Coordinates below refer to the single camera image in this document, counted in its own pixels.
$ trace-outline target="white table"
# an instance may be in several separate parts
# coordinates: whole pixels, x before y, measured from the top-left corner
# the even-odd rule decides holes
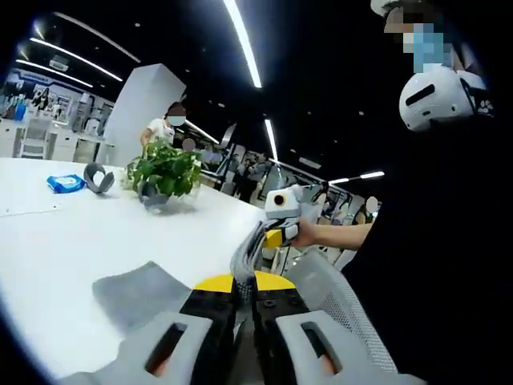
[[[0,159],[0,294],[21,340],[56,378],[95,371],[117,355],[123,336],[94,299],[95,280],[155,261],[192,287],[228,273],[237,246],[265,216],[206,186],[193,212],[171,216],[148,213],[117,182],[104,198],[46,186],[48,176],[72,173],[81,176],[83,165]]]

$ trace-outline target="blue package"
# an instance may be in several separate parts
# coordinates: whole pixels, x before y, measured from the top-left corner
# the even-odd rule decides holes
[[[73,175],[49,176],[46,182],[54,192],[58,194],[72,193],[79,191],[86,185],[86,181],[81,177]]]

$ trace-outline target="face mask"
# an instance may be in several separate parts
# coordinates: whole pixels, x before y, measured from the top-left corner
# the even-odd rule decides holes
[[[430,66],[442,64],[453,67],[452,48],[443,34],[433,31],[433,24],[414,24],[414,31],[402,34],[405,53],[414,54],[414,72],[429,71]]]
[[[172,126],[181,126],[185,123],[185,116],[168,116],[168,122]]]

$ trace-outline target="green leaves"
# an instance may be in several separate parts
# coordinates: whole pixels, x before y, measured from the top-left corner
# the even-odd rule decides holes
[[[139,184],[147,181],[168,197],[189,194],[201,173],[198,152],[186,152],[171,147],[165,140],[147,145],[142,157],[138,156],[127,166],[128,180],[137,191]]]
[[[171,177],[163,177],[157,182],[157,187],[161,193],[170,197],[175,192],[175,180]]]

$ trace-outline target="yellow component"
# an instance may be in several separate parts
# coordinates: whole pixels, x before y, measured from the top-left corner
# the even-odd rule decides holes
[[[198,285],[194,286],[194,290],[217,291],[220,293],[232,292],[233,277],[230,274],[219,275],[217,277],[207,278]]]
[[[296,286],[291,281],[280,275],[255,271],[255,277],[258,290],[296,289]]]
[[[265,233],[264,248],[271,249],[273,247],[280,247],[283,241],[281,229],[269,230]]]

